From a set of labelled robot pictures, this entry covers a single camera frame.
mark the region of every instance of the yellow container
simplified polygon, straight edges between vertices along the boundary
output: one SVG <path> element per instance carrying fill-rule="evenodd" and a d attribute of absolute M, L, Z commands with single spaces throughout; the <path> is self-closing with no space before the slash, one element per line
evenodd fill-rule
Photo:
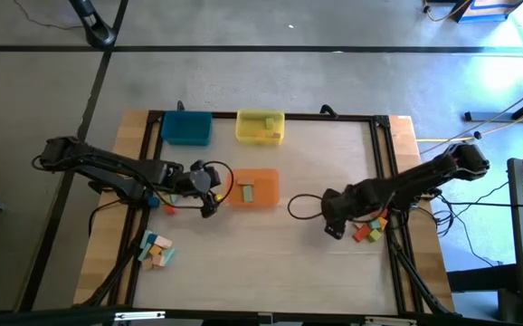
<path fill-rule="evenodd" d="M 278 110 L 238 110 L 235 137 L 244 144 L 280 145 L 286 116 Z"/>

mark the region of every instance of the gray floor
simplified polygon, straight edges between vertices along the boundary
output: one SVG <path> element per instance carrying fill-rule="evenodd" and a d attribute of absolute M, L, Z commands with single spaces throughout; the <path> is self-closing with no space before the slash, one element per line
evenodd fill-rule
<path fill-rule="evenodd" d="M 78 23 L 66 1 L 18 0 L 33 19 Z M 117 0 L 94 2 L 112 22 Z M 437 7 L 435 15 L 448 13 Z M 86 44 L 81 30 L 41 27 L 0 1 L 0 44 Z M 129 2 L 120 45 L 297 44 L 359 46 L 523 46 L 523 13 L 504 23 L 432 23 L 417 0 Z M 30 168 L 49 137 L 79 127 L 100 53 L 0 53 L 0 309 L 22 291 L 59 176 Z M 523 55 L 405 53 L 114 53 L 87 141 L 110 149 L 124 110 L 269 109 L 413 116 L 419 138 L 467 129 L 467 110 L 501 111 L 523 95 Z M 481 129 L 490 129 L 497 124 Z M 421 144 L 421 150 L 431 144 Z M 470 201 L 506 179 L 505 161 L 523 158 L 523 125 L 486 136 L 480 148 L 491 171 L 472 186 L 443 187 L 452 201 Z M 441 149 L 424 154 L 430 159 Z M 36 301 L 38 309 L 71 304 L 87 245 L 86 220 L 97 196 L 77 177 Z M 509 201 L 506 190 L 490 202 Z M 434 210 L 442 209 L 439 203 Z M 474 207 L 467 222 L 473 248 L 493 263 L 514 262 L 510 214 Z M 442 238 L 447 270 L 482 267 L 456 224 Z M 492 317 L 496 296 L 454 296 L 459 312 Z"/>

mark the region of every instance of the plastic bin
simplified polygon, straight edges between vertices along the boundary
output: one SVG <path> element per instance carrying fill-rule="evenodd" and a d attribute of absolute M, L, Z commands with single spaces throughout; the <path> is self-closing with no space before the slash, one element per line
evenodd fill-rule
<path fill-rule="evenodd" d="M 169 111 L 163 120 L 161 138 L 171 145 L 207 146 L 212 120 L 210 112 Z"/>
<path fill-rule="evenodd" d="M 244 144 L 280 145 L 285 119 L 283 111 L 278 110 L 239 110 L 235 137 Z"/>
<path fill-rule="evenodd" d="M 231 206 L 238 207 L 273 207 L 280 203 L 280 174 L 275 168 L 236 168 L 233 170 L 232 192 L 226 201 Z M 253 202 L 243 201 L 243 189 L 238 185 L 241 178 L 253 180 Z M 231 176 L 227 175 L 226 189 L 229 187 Z"/>

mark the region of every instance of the wooden tabletop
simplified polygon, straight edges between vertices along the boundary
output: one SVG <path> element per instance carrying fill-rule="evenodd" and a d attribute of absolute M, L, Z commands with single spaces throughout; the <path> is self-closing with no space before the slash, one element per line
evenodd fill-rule
<path fill-rule="evenodd" d="M 123 121 L 119 127 L 115 146 L 113 147 L 113 152 L 130 158 L 138 158 L 141 142 L 147 126 L 147 115 L 148 111 L 145 110 L 130 110 L 125 112 Z M 396 164 L 399 171 L 420 164 L 420 155 L 410 117 L 390 116 L 390 122 Z M 149 141 L 147 158 L 153 157 L 157 137 L 158 124 L 155 124 Z M 385 152 L 382 141 L 381 151 Z M 383 165 L 385 175 L 390 175 L 390 165 L 388 157 L 385 155 L 383 155 Z M 114 194 L 104 193 L 101 195 L 100 205 L 115 199 Z M 428 203 L 421 203 L 420 205 L 429 210 L 431 209 Z M 95 216 L 89 246 L 81 268 L 81 277 L 74 295 L 75 303 L 88 299 L 113 267 L 125 225 L 126 212 L 126 206 L 115 205 L 99 211 Z M 134 224 L 133 234 L 136 232 L 136 226 L 137 224 Z M 419 274 L 441 303 L 447 309 L 453 311 L 451 290 L 446 277 L 441 247 L 434 222 L 424 213 L 413 211 L 411 213 L 409 227 L 414 260 Z M 125 302 L 129 273 L 130 264 L 121 278 L 117 303 Z M 410 296 L 408 277 L 404 271 L 402 271 L 402 280 L 405 290 L 406 308 L 411 311 L 413 309 L 413 303 Z"/>

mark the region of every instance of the tripod leg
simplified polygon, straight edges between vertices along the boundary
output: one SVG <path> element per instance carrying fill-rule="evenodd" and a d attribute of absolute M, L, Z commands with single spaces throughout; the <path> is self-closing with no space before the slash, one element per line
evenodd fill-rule
<path fill-rule="evenodd" d="M 87 43 L 90 46 L 104 49 L 115 43 L 115 31 L 100 18 L 90 0 L 69 0 L 69 2 L 81 19 Z"/>

